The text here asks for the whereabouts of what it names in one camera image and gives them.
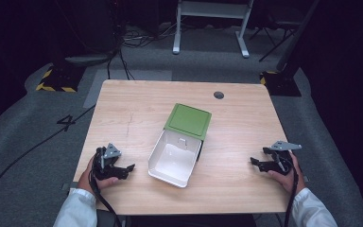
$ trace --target human hand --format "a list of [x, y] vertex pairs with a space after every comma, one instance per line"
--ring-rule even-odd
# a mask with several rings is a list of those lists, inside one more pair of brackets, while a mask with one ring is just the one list
[[[78, 180], [78, 188], [89, 191], [91, 194], [94, 194], [94, 191], [90, 186], [90, 182], [89, 182], [88, 178], [89, 178], [89, 174], [90, 174], [90, 171], [92, 168], [93, 159], [94, 159], [94, 157], [90, 159], [90, 162], [88, 163], [87, 168], [84, 170], [84, 172], [81, 174], [80, 179]], [[114, 185], [117, 181], [118, 181], [118, 179], [115, 177], [111, 177], [111, 178], [108, 178], [108, 179], [105, 179], [102, 181], [96, 179], [96, 184], [98, 184], [99, 189], [104, 189], [104, 188]]]
[[[299, 175], [299, 182], [297, 183], [296, 195], [299, 194], [304, 188], [304, 178], [302, 170], [299, 167], [299, 162], [297, 161], [296, 155], [290, 152], [291, 159], [293, 160], [293, 165], [297, 170], [297, 174]], [[288, 193], [291, 194], [293, 189], [293, 181], [294, 181], [294, 171], [290, 171], [287, 175], [282, 175], [276, 171], [268, 171], [268, 174], [271, 178], [273, 178], [276, 182], [278, 182]]]

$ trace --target table top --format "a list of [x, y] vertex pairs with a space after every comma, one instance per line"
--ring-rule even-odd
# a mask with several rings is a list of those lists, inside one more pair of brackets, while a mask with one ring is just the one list
[[[176, 103], [212, 113], [185, 188], [148, 175], [148, 158]], [[250, 163], [271, 160], [262, 147], [277, 140], [286, 141], [285, 133], [261, 84], [106, 80], [74, 181], [96, 148], [113, 143], [122, 151], [116, 166], [135, 164], [126, 180], [102, 191], [118, 215], [284, 212], [289, 195]]]

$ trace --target white sleeve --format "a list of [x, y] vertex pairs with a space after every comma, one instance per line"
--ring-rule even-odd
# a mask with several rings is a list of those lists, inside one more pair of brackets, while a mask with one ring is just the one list
[[294, 198], [292, 216], [297, 226], [337, 226], [332, 214], [308, 188]]
[[75, 189], [64, 201], [54, 227], [94, 226], [96, 227], [95, 197], [83, 189]]

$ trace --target container lid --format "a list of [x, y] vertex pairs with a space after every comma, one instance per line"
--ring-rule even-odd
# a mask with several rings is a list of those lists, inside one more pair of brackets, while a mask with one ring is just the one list
[[176, 103], [164, 128], [204, 140], [211, 113]]

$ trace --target gray carpet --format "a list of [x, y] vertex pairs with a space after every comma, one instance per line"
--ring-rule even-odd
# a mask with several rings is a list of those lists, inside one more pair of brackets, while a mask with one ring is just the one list
[[[265, 32], [249, 41], [254, 31], [247, 30], [245, 40], [251, 56], [243, 59], [235, 30], [238, 27], [187, 30], [181, 35], [179, 55], [172, 54], [173, 37], [168, 37], [145, 47], [123, 47], [123, 57], [136, 79], [142, 72], [149, 72], [163, 80], [259, 83], [259, 73], [275, 69], [286, 44], [258, 62], [271, 49], [271, 43]], [[281, 35], [278, 31], [271, 34]], [[77, 93], [35, 91], [48, 66], [42, 65], [29, 76], [25, 84], [27, 95], [0, 116], [0, 173], [60, 130], [58, 120], [68, 114], [74, 118], [83, 114], [96, 100], [96, 85], [107, 76], [104, 63], [86, 69]], [[123, 70], [118, 57], [110, 69], [114, 77]], [[339, 226], [363, 226], [363, 200], [357, 185], [317, 113], [305, 74], [299, 70], [295, 80], [302, 97], [271, 99], [288, 140], [303, 147], [297, 155], [310, 179], [307, 186], [326, 204]], [[67, 194], [61, 188], [73, 180], [93, 113], [90, 110], [68, 131], [32, 150], [2, 177], [0, 226], [53, 225]], [[279, 226], [273, 214], [255, 217], [259, 227]]]

